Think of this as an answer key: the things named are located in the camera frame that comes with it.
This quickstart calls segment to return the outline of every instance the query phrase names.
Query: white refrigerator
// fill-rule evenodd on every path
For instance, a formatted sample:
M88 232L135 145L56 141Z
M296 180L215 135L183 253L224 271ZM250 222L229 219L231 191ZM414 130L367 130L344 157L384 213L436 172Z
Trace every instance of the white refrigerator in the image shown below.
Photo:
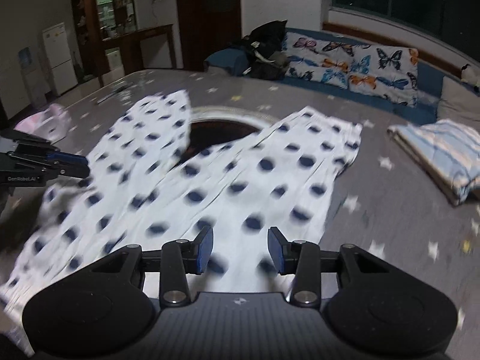
M47 28L43 31L43 43L51 70L51 84L57 96L78 84L74 64L71 61L65 24Z

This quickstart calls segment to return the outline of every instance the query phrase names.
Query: pink plastic bag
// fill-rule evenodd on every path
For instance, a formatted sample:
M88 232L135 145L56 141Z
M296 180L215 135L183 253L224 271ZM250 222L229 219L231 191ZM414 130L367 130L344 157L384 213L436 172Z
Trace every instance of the pink plastic bag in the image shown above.
M67 136L71 118L59 104L51 104L45 111L27 117L16 125L15 130L47 139L52 143Z

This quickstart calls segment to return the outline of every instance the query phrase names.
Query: striped folded cloth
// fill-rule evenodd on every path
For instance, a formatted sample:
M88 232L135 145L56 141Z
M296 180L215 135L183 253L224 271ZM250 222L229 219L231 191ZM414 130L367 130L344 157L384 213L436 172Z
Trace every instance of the striped folded cloth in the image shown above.
M390 126L388 132L453 205L480 188L480 134L475 129L443 119L420 127Z

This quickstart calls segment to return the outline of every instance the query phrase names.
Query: dark oval opening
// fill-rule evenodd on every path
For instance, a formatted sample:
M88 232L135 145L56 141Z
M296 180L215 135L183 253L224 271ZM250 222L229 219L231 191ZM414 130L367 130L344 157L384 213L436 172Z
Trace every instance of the dark oval opening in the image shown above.
M183 153L179 164L183 164L210 146L232 142L260 131L246 123L230 120L194 122L190 129L190 145Z

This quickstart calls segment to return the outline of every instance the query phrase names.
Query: window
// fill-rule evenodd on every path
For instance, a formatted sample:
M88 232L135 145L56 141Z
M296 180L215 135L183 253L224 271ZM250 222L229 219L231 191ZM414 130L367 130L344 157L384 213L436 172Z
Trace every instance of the window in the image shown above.
M334 0L333 4L419 29L480 61L480 21L474 9L479 2L480 0Z

